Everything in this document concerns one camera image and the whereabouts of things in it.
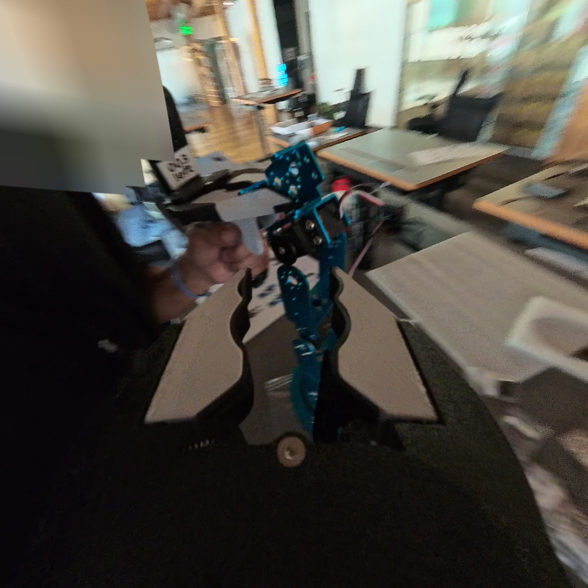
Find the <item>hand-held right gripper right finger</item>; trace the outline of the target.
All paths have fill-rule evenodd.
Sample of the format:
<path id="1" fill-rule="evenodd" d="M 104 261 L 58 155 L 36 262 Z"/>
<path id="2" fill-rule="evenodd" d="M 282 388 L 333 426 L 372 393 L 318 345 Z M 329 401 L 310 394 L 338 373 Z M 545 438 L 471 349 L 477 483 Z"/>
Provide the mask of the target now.
<path id="1" fill-rule="evenodd" d="M 342 382 L 385 417 L 438 420 L 395 315 L 340 268 L 334 268 L 334 353 Z"/>

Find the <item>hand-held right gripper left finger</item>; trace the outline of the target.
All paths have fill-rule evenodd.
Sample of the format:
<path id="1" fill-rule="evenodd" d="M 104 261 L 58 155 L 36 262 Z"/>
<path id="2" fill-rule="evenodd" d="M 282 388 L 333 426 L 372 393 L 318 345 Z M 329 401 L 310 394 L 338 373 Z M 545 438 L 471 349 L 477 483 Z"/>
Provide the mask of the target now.
<path id="1" fill-rule="evenodd" d="M 241 270 L 187 315 L 145 423 L 242 423 L 254 404 L 244 338 L 252 276 Z"/>

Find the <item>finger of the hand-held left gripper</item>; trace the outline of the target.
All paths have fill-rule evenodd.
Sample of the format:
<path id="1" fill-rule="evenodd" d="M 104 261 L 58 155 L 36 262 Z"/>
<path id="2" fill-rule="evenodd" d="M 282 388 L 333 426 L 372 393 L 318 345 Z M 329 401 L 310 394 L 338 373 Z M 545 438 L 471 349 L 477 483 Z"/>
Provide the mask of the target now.
<path id="1" fill-rule="evenodd" d="M 221 221 L 235 224 L 242 243 L 253 254 L 263 254 L 262 232 L 290 207 L 290 199 L 270 189 L 258 189 L 215 203 Z"/>

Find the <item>dark grey desk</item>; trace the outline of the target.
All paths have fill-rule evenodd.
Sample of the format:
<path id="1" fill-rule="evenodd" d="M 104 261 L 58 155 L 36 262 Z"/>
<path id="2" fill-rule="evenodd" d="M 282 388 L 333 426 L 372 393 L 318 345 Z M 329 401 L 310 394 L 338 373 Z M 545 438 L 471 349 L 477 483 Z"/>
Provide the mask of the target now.
<path id="1" fill-rule="evenodd" d="M 433 391 L 441 394 L 443 409 L 449 411 L 450 421 L 457 424 L 466 423 L 465 420 L 456 420 L 464 412 L 466 405 L 466 393 L 473 393 L 469 382 L 473 382 L 476 391 L 486 390 L 483 388 L 481 376 L 465 376 L 453 364 L 449 358 L 428 338 L 418 327 L 411 323 L 404 323 L 409 341 L 415 346 L 417 357 L 424 362 L 424 373 L 427 381 L 433 384 Z M 295 355 L 292 349 L 291 339 L 295 331 L 285 316 L 276 320 L 266 330 L 261 332 L 251 341 L 246 343 L 248 351 L 251 353 L 252 370 L 254 373 L 254 382 L 256 390 L 261 390 L 266 381 L 272 378 L 285 376 L 295 364 Z M 583 435 L 587 434 L 587 401 L 581 400 L 581 395 L 587 393 L 587 385 L 581 384 L 571 376 L 557 375 L 554 370 L 547 371 L 542 375 L 531 378 L 527 383 L 501 385 L 503 395 L 500 397 L 478 395 L 477 412 L 475 413 L 474 423 L 480 421 L 482 424 L 492 424 L 494 429 L 500 428 L 497 418 L 507 413 L 520 412 L 529 420 L 545 427 L 552 428 L 559 435 L 563 434 L 563 428 L 573 429 L 572 424 L 563 424 L 563 417 L 572 417 L 571 422 L 579 427 L 579 431 L 567 431 L 570 435 L 577 435 L 580 444 L 579 457 L 587 457 L 587 440 L 581 440 Z M 558 401 L 557 395 L 562 393 L 563 405 L 556 406 L 554 413 L 550 413 L 548 404 L 551 401 Z M 482 490 L 482 482 L 476 482 L 474 488 L 473 482 L 466 482 L 474 488 L 476 495 L 481 497 L 483 506 L 487 510 L 498 512 L 499 506 L 506 507 L 507 497 L 513 500 L 521 495 L 522 488 L 526 485 L 526 494 L 531 493 L 531 488 L 526 481 L 523 468 L 516 457 L 509 441 L 504 432 L 501 430 L 500 451 L 498 449 L 490 451 L 490 457 L 482 458 L 481 450 L 475 450 L 476 456 L 479 455 L 479 461 L 476 462 L 476 471 L 480 470 L 483 474 L 482 481 L 496 481 L 499 483 L 497 490 Z M 563 441 L 556 440 L 548 444 L 546 451 L 546 461 L 554 466 L 556 470 L 563 474 L 566 479 L 575 502 L 584 514 L 587 515 L 587 466 L 582 465 L 576 457 L 563 446 Z M 539 508 L 533 497 L 535 510 L 540 514 Z M 541 518 L 539 525 L 540 530 L 545 531 L 548 537 L 545 524 Z"/>

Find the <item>cluttered background desk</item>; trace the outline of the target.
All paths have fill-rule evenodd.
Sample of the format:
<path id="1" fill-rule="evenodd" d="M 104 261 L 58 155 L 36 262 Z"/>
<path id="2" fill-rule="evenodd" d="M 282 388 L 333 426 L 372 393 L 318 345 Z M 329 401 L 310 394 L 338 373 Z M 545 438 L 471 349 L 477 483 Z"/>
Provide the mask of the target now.
<path id="1" fill-rule="evenodd" d="M 268 141 L 278 148 L 288 148 L 301 142 L 317 152 L 367 134 L 366 128 L 337 126 L 339 121 L 311 118 L 299 121 L 288 119 L 269 127 Z"/>

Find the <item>grey desk with orange edge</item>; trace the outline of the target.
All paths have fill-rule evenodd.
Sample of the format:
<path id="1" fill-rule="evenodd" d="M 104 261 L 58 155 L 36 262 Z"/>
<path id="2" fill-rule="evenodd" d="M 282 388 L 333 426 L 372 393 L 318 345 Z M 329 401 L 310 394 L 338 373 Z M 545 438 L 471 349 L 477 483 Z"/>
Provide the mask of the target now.
<path id="1" fill-rule="evenodd" d="M 317 152 L 317 156 L 349 172 L 411 193 L 455 178 L 500 157 L 508 150 L 506 145 L 473 142 L 478 151 L 468 158 L 426 166 L 413 166 L 407 160 L 407 155 L 412 151 L 460 143 L 410 130 L 382 129 L 322 149 Z"/>

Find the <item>neighbouring grey desk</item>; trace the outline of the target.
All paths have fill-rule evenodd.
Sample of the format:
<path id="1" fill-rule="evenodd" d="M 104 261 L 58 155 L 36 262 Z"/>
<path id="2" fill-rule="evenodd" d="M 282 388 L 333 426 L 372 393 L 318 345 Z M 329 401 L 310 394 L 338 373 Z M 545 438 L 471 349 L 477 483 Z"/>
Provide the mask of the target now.
<path id="1" fill-rule="evenodd" d="M 531 185 L 562 189 L 563 195 L 532 195 Z M 490 217 L 587 251 L 587 165 L 557 165 L 474 201 Z"/>

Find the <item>printed assembly manual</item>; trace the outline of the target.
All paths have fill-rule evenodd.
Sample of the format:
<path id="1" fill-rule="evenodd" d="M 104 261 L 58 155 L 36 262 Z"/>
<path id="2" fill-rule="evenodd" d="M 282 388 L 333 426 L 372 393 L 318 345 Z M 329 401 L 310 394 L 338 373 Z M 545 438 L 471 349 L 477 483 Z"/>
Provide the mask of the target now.
<path id="1" fill-rule="evenodd" d="M 278 260 L 271 256 L 265 280 L 252 290 L 252 299 L 248 305 L 249 330 L 243 339 L 245 344 L 285 314 L 277 276 L 279 266 Z M 295 263 L 295 267 L 306 276 L 310 287 L 317 283 L 319 262 L 313 257 L 304 256 L 299 258 Z"/>

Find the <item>blue wristband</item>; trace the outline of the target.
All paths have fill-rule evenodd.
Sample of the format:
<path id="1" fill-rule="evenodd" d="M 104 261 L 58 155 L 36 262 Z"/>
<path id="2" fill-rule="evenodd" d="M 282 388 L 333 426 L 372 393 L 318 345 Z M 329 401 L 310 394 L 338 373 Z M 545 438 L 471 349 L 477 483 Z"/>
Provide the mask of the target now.
<path id="1" fill-rule="evenodd" d="M 176 264 L 172 264 L 169 268 L 169 271 L 175 286 L 187 298 L 197 301 L 199 299 L 208 298 L 212 294 L 212 291 L 210 289 L 207 289 L 201 293 L 194 293 L 193 291 L 191 291 L 184 283 L 180 275 L 179 267 Z"/>

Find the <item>white foam sheet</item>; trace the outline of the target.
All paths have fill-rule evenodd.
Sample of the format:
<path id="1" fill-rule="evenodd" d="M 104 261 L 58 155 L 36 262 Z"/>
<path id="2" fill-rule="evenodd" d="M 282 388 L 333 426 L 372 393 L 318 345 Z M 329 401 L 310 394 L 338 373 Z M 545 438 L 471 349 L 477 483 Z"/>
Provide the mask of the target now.
<path id="1" fill-rule="evenodd" d="M 507 344 L 536 298 L 587 313 L 587 289 L 474 232 L 366 274 L 461 368 L 518 383 L 546 366 Z"/>

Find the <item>black cylindrical bottle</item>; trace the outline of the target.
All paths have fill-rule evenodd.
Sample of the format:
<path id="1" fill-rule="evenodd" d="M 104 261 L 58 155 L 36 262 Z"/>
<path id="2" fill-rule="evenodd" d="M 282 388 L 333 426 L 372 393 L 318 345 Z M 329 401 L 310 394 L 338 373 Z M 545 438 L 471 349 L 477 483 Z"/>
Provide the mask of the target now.
<path id="1" fill-rule="evenodd" d="M 376 235 L 387 220 L 386 207 L 358 200 L 348 212 L 351 224 L 348 236 L 348 274 L 371 268 Z"/>

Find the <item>white foam piece with hole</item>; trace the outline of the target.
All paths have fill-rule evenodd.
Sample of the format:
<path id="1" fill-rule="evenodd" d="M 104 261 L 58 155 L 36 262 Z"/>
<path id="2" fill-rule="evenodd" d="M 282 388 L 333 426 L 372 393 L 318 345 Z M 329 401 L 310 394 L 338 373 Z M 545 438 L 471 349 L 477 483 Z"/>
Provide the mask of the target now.
<path id="1" fill-rule="evenodd" d="M 506 343 L 548 368 L 587 381 L 587 360 L 576 356 L 587 349 L 587 311 L 532 298 L 514 321 Z"/>

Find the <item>loose printed sheet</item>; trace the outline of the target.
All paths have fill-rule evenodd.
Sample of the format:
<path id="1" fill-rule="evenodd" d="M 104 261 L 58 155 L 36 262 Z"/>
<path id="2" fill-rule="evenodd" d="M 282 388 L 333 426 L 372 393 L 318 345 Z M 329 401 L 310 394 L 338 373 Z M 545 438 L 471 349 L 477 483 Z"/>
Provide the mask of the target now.
<path id="1" fill-rule="evenodd" d="M 434 165 L 468 158 L 474 156 L 477 151 L 477 146 L 473 143 L 460 143 L 412 151 L 407 155 L 407 160 L 413 166 Z"/>

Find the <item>group of small parts bags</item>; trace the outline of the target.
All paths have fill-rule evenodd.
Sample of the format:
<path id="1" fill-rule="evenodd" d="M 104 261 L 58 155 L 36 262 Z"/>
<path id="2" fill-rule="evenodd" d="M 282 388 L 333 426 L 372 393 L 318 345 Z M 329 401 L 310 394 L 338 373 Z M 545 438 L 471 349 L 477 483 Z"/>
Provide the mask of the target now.
<path id="1" fill-rule="evenodd" d="M 525 474 L 555 555 L 574 587 L 587 587 L 587 515 L 554 466 L 546 461 L 555 431 L 520 412 L 499 416 L 497 422 Z"/>

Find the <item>black mesh office chair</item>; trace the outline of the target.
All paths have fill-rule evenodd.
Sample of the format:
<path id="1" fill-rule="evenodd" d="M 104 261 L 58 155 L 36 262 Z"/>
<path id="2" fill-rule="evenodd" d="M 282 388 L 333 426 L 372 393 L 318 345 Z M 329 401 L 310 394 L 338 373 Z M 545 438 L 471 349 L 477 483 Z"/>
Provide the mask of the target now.
<path id="1" fill-rule="evenodd" d="M 437 135 L 452 141 L 475 141 L 503 94 L 499 92 L 485 97 L 460 94 L 471 70 L 465 69 L 460 74 L 453 92 L 445 100 L 429 102 L 428 113 L 409 119 L 405 129 L 425 135 Z"/>

